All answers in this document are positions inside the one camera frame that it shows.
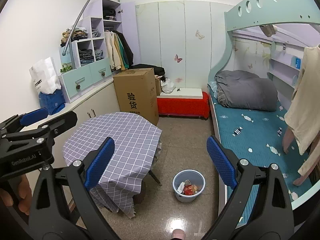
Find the person's left hand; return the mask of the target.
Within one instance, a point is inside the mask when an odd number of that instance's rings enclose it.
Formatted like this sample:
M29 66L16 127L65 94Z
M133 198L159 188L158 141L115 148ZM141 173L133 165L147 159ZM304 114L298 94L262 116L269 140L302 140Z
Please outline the person's left hand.
M8 193L1 187L1 198L5 206L10 207L14 204L13 197L17 197L19 210L26 215L30 215L32 191L27 176L24 174L20 178L16 193Z

